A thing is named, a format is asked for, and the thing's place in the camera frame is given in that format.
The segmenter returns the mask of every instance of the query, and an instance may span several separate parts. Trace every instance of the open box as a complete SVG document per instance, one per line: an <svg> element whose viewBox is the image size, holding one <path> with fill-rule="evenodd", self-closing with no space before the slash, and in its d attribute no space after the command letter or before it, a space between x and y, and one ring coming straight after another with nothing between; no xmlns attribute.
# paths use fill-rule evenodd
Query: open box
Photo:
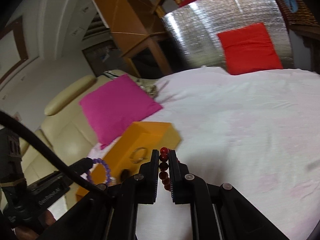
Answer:
<svg viewBox="0 0 320 240"><path fill-rule="evenodd" d="M103 160L109 165L111 176L118 184L122 171L129 170L130 176L138 173L141 164L150 161L153 149L175 149L180 141L180 135L171 123L133 122ZM106 178L104 167L97 165L91 176L95 184L103 183ZM77 201L87 193L86 189L79 187Z"/></svg>

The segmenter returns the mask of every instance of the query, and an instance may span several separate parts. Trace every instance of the pink pillow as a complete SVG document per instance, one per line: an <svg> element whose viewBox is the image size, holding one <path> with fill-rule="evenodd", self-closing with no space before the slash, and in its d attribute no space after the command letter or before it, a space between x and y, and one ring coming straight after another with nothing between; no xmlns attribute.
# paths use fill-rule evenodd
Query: pink pillow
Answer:
<svg viewBox="0 0 320 240"><path fill-rule="evenodd" d="M79 104L101 148L121 136L132 122L162 109L128 75L122 75L87 94Z"/></svg>

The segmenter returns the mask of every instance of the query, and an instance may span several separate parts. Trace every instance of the silver rivet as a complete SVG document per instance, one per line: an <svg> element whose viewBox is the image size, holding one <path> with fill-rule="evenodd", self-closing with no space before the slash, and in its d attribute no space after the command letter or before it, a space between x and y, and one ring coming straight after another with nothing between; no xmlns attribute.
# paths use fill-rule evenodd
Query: silver rivet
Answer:
<svg viewBox="0 0 320 240"><path fill-rule="evenodd" d="M223 183L222 187L226 190L231 190L232 189L232 185L230 183Z"/></svg>
<svg viewBox="0 0 320 240"><path fill-rule="evenodd" d="M144 178L144 175L141 173L138 173L138 174L134 175L133 178L135 180L142 180Z"/></svg>
<svg viewBox="0 0 320 240"><path fill-rule="evenodd" d="M106 189L106 187L107 187L107 185L106 185L106 184L101 183L101 184L98 184L98 185L97 185L97 187L98 187L99 189L105 190L105 189Z"/></svg>
<svg viewBox="0 0 320 240"><path fill-rule="evenodd" d="M193 180L195 178L195 176L192 174L186 174L184 177L186 180Z"/></svg>

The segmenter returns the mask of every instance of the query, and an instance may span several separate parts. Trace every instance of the gray panel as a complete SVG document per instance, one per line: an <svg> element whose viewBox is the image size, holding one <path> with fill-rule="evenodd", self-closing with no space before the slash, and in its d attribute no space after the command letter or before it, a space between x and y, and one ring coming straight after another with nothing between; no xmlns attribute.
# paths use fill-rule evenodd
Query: gray panel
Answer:
<svg viewBox="0 0 320 240"><path fill-rule="evenodd" d="M163 17L189 68L226 67L218 33L263 22L284 68L293 68L289 36L275 0L198 0Z"/></svg>

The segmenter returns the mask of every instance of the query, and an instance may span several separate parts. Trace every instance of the bed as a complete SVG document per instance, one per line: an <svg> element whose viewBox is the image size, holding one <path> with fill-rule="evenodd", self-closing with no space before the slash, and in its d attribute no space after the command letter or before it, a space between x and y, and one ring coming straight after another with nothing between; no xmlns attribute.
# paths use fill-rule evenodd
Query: bed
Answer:
<svg viewBox="0 0 320 240"><path fill-rule="evenodd" d="M290 240L306 240L320 218L318 74L231 76L202 67L156 85L164 109L144 121L174 124L182 138L177 156L189 171L210 184L231 183ZM172 203L159 182L156 203L139 206L136 235L192 239L189 206Z"/></svg>

